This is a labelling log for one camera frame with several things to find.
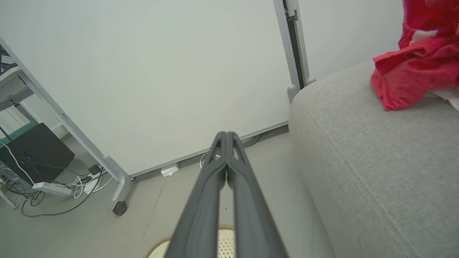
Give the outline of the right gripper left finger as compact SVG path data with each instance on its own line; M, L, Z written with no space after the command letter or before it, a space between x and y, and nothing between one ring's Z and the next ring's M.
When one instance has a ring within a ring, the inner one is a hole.
M172 235L166 258L216 258L220 191L226 178L226 132L221 131L210 148Z

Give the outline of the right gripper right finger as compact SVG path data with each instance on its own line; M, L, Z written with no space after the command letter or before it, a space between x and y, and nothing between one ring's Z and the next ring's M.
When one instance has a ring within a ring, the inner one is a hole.
M235 132L227 133L228 185L234 192L237 258L287 258L288 253Z

